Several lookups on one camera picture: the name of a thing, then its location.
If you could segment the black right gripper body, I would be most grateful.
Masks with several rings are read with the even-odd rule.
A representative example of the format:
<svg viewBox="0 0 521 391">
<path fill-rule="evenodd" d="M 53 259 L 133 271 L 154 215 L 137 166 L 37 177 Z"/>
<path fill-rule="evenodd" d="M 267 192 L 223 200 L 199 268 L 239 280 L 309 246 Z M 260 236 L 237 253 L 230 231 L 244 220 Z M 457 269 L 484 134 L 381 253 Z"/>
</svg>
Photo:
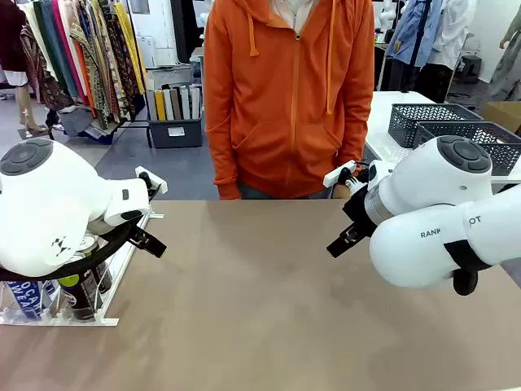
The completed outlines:
<svg viewBox="0 0 521 391">
<path fill-rule="evenodd" d="M 383 202 L 379 195 L 379 185 L 369 189 L 363 185 L 353 191 L 342 208 L 351 224 L 341 233 L 343 239 L 364 239 L 371 237 L 376 227 L 383 222 Z"/>
</svg>

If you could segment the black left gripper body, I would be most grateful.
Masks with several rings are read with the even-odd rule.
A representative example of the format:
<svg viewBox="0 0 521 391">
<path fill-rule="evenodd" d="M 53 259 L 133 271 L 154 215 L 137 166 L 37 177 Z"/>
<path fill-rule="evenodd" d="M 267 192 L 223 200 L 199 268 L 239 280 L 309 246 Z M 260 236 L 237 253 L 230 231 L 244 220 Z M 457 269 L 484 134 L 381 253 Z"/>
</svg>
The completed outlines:
<svg viewBox="0 0 521 391">
<path fill-rule="evenodd" d="M 139 226 L 142 217 L 136 217 L 129 221 L 129 233 L 126 235 L 127 241 L 150 241 L 151 236 Z"/>
</svg>

